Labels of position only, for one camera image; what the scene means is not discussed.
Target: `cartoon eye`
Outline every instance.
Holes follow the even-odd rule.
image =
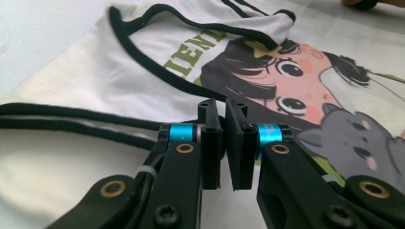
[[[288,60],[280,60],[276,63],[276,70],[280,74],[289,75],[289,76],[302,76],[304,72],[301,70],[300,66],[295,63],[294,61]]]
[[[354,129],[356,129],[358,131],[366,131],[367,130],[366,127],[364,127],[361,124],[355,123],[355,122],[352,123],[352,126],[354,127]]]
[[[366,157],[371,156],[372,154],[370,154],[370,152],[366,149],[360,148],[360,147],[353,147],[354,151],[363,159],[365,159]]]
[[[279,110],[284,111],[289,115],[304,115],[307,112],[307,106],[302,101],[295,98],[282,98],[276,99],[276,104]]]

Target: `gray cat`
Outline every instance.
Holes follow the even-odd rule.
[[[366,114],[331,104],[324,105],[324,112],[319,129],[306,130],[296,140],[310,154],[327,159],[344,178],[376,177],[405,193],[405,139],[393,138]]]

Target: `cartoon face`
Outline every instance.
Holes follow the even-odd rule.
[[[392,139],[378,122],[362,113],[351,114],[325,105],[319,129],[306,130],[296,140],[310,153],[319,155],[343,177],[367,175],[405,187],[405,141]]]
[[[260,44],[246,44],[255,50],[255,57],[265,54]],[[319,124],[324,116],[324,104],[340,107],[320,80],[322,72],[330,68],[331,63],[322,52],[301,44],[294,52],[275,55],[263,68],[250,70],[257,75],[235,75],[257,87],[274,87],[274,99],[267,99],[264,104],[272,111]],[[251,99],[264,103],[263,99]]]

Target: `cable tie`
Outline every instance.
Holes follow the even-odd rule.
[[[156,177],[158,176],[158,172],[156,171],[156,169],[150,165],[139,166],[137,169],[137,173],[140,173],[140,172],[144,172],[144,173],[148,173],[148,174],[152,175],[153,179],[156,179]]]
[[[330,183],[330,182],[339,183],[339,180],[338,180],[337,177],[334,176],[334,175],[323,175],[322,178],[323,178],[327,183]]]

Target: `cable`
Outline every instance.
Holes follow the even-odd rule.
[[[165,154],[160,154],[156,156],[152,162],[150,163],[149,166],[153,167],[156,169],[160,165],[160,163],[163,161],[165,157]],[[144,212],[144,209],[146,207],[146,203],[148,202],[148,199],[151,195],[153,183],[154,183],[154,176],[148,172],[141,171],[137,173],[137,176],[135,177],[136,180],[139,180],[139,187],[136,189],[141,190],[140,191],[140,197],[139,197],[139,203],[134,209],[133,214],[131,217],[128,219],[128,223],[125,225],[125,229],[133,229],[137,228],[140,219],[142,217],[142,214]]]
[[[384,228],[384,229],[395,229],[396,227],[390,224],[387,220],[379,217],[371,211],[368,211],[365,208],[362,208],[350,200],[343,198],[342,199],[353,209],[353,211],[363,220],[367,222],[367,226],[371,228]]]

